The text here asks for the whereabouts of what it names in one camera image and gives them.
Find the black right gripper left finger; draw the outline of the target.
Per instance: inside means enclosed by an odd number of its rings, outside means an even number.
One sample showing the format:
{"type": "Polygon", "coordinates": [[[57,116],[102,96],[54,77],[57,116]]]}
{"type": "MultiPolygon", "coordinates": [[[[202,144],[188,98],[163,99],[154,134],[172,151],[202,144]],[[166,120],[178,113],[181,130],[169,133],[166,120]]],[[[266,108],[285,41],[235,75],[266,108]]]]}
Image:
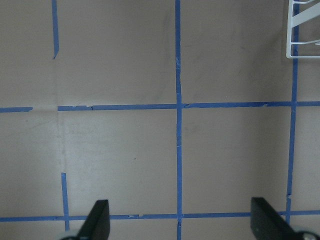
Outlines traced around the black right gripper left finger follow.
{"type": "Polygon", "coordinates": [[[97,200],[76,235],[77,240],[107,240],[110,235],[110,210],[107,199],[97,200]]]}

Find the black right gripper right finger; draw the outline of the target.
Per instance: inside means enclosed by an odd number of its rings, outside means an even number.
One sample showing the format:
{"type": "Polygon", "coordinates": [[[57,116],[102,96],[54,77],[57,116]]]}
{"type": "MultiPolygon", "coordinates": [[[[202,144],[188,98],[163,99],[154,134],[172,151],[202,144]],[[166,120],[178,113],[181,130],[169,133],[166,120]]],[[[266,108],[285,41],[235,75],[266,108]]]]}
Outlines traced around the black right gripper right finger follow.
{"type": "Polygon", "coordinates": [[[256,240],[300,239],[300,234],[294,231],[263,197],[251,198],[250,229],[256,240]]]}

